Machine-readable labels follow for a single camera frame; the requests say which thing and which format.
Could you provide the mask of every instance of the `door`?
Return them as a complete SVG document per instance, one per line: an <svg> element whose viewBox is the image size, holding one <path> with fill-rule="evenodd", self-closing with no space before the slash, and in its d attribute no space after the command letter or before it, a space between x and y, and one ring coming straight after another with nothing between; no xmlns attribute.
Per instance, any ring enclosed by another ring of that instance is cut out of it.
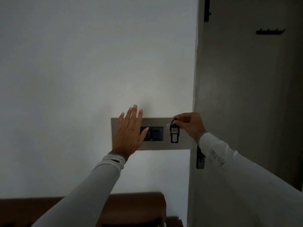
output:
<svg viewBox="0 0 303 227"><path fill-rule="evenodd" d="M303 0L210 0L196 66L195 111L207 131L294 187L302 173L302 9ZM286 31L256 35L261 28ZM193 150L190 225L259 226L208 161L195 169L195 158Z"/></svg>

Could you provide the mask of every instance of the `white sleeve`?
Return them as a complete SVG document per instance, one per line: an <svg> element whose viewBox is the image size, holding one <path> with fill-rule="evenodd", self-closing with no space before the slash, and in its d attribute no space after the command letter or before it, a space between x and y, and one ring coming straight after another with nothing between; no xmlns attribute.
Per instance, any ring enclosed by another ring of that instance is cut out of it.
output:
<svg viewBox="0 0 303 227"><path fill-rule="evenodd" d="M122 156L106 155L78 187L32 226L96 226L124 164L125 160Z"/></svg>
<svg viewBox="0 0 303 227"><path fill-rule="evenodd" d="M303 226L303 193L210 133L200 138L199 147L262 226Z"/></svg>

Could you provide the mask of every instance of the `hand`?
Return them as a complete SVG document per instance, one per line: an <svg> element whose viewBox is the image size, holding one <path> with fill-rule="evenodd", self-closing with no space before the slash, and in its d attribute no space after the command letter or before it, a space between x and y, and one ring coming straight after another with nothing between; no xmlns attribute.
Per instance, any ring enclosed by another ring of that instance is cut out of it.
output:
<svg viewBox="0 0 303 227"><path fill-rule="evenodd" d="M137 105L130 108L123 121L124 112L119 117L112 153L121 154L125 161L142 145L149 128L142 131L140 127L142 122L143 110L139 110L137 117Z"/></svg>
<svg viewBox="0 0 303 227"><path fill-rule="evenodd" d="M197 112L183 113L173 118L176 119L175 124L184 129L196 142L199 142L198 135L206 131L200 114Z"/></svg>

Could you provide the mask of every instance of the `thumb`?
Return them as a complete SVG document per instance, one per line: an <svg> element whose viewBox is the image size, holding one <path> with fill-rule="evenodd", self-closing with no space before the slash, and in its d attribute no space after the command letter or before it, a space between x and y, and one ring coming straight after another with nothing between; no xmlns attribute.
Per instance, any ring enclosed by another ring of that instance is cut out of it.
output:
<svg viewBox="0 0 303 227"><path fill-rule="evenodd" d="M175 124L176 124L177 126L179 126L180 128L182 128L182 129L185 129L185 127L186 127L186 123L184 123L184 122L182 122L182 121L179 121L179 120L176 120L176 121L175 121Z"/></svg>
<svg viewBox="0 0 303 227"><path fill-rule="evenodd" d="M143 140L145 139L146 134L147 134L148 131L149 131L149 127L145 128L145 129L142 131L142 133L140 134L140 136L139 136L139 141L138 141L139 147L142 145Z"/></svg>

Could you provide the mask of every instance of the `brown furniture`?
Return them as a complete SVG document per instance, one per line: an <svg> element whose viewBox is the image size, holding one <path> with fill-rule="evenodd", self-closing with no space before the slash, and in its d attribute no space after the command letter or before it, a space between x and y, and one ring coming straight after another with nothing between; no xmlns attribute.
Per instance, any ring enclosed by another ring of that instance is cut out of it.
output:
<svg viewBox="0 0 303 227"><path fill-rule="evenodd" d="M29 227L61 199L0 199L0 227ZM165 222L167 227L183 226L177 217L166 218L166 202L162 193L112 194L96 226L138 226L143 223L152 226L160 222Z"/></svg>

